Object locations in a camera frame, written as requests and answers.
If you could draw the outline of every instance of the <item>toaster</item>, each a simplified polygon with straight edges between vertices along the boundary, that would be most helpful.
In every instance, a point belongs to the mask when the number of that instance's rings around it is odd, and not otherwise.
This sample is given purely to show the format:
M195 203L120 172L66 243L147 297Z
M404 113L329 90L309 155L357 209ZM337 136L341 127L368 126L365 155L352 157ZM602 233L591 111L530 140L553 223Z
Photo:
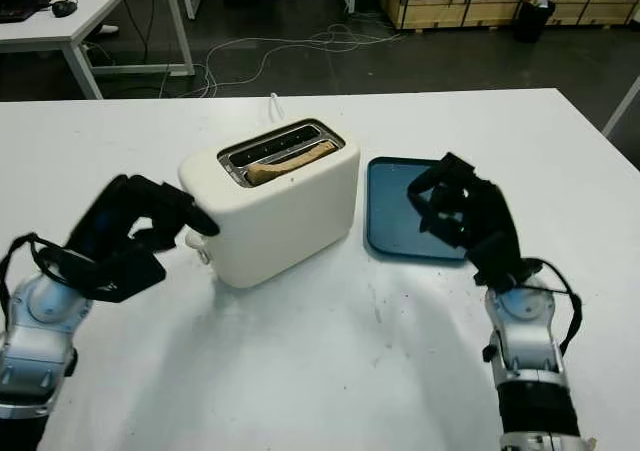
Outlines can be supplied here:
M200 237L218 277L258 284L348 233L360 150L315 119L188 157L180 182L220 227Z

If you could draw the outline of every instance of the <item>white table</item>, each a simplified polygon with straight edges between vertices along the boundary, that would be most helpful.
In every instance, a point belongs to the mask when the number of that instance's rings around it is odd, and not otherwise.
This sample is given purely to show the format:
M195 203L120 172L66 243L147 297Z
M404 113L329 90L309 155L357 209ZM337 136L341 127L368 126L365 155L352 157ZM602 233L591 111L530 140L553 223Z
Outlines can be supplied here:
M51 11L43 11L21 23L0 24L0 52L62 51L76 81L88 99L102 98L94 75L171 72L172 75L192 76L195 71L177 0L166 0L166 2L171 12L183 63L131 66L91 65L80 44L121 1L78 0L77 11L65 18L56 18Z
M98 303L80 328L80 362L41 450L497 450L474 269L379 261L363 247L369 160L449 150L499 183L523 253L558 265L583 297L566 356L581 431L597 449L631 449L640 174L559 92L280 100L287 119L314 116L358 139L350 234L244 291L182 243L162 255L165 282ZM63 242L117 173L177 184L189 154L274 127L268 98L0 103L0 115L3 247L29 230ZM19 258L10 286L34 269ZM557 301L564 336L569 305Z

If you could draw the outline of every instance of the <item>robotic arm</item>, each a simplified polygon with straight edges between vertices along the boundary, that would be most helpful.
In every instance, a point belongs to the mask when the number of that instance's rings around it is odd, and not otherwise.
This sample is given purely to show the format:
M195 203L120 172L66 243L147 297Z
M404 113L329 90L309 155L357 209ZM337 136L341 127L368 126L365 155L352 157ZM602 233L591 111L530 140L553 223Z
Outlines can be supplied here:
M475 176L452 154L409 187L422 216L421 232L462 246L476 266L476 284L487 286L485 306L493 323L482 352L491 362L500 402L502 451L588 451L562 356L582 319L580 298L546 261L523 258L500 190ZM131 234L139 218L151 228ZM213 236L219 228L191 196L140 176L116 177L80 220L64 247L28 234L17 238L0 262L0 440L12 451L37 448L65 377L78 354L73 335L94 300L121 302L165 278L154 252L175 246L184 225ZM40 273L10 295L5 284L11 255L29 244ZM544 265L564 290L543 286ZM574 318L556 344L550 325L554 293L569 296Z
M131 235L139 218L152 226ZM0 263L0 440L35 450L78 353L72 338L94 300L119 303L162 281L153 253L171 249L184 225L206 236L219 228L193 198L141 176L116 177L72 231L64 247L35 234L17 238ZM29 244L40 273L10 295L11 255Z
M502 451L588 451L580 438L562 356L582 321L581 301L562 274L541 259L522 258L502 193L448 153L414 180L408 198L422 217L420 232L467 250L475 282L487 286L493 332L482 351L491 362L504 434ZM549 266L564 290L544 287L536 274ZM567 294L574 317L564 342L551 334L553 294Z

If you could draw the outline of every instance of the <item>dark floor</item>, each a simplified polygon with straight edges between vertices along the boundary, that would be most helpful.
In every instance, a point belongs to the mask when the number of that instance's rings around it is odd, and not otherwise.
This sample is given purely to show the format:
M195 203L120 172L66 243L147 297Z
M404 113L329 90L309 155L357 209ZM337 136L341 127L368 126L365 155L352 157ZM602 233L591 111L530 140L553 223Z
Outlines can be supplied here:
M129 0L144 32L150 0ZM196 63L212 46L244 37L305 39L333 23L379 37L394 31L382 19L359 15L346 20L341 0L265 0L249 7L225 7L204 0L195 22L186 22ZM121 28L115 38L99 41L119 64L142 58L143 47L124 6L109 17ZM178 59L166 5L156 1L150 61ZM216 51L211 67L218 81L252 76L264 54L278 46L244 41ZM105 61L100 51L96 60ZM218 96L392 93L470 89L556 87L598 128L640 73L640 33L627 29L548 29L535 45L512 39L508 30L439 30L407 34L400 41L362 46L348 53L290 48L272 54L255 81L219 88ZM106 97L157 97L162 76L99 79ZM202 86L195 78L170 78L169 96ZM73 76L57 53L0 55L0 100L81 99Z

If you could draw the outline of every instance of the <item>wooden crate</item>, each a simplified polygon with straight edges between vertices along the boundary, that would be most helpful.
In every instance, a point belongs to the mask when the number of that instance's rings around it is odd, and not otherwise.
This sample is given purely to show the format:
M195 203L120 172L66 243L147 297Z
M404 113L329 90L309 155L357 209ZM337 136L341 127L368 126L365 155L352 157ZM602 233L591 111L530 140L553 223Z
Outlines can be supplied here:
M627 24L638 0L590 0L578 24Z
M517 16L522 0L471 0L463 26L504 26Z
M467 0L379 0L396 29L462 25Z
M575 26L589 0L552 0L556 4L548 26Z

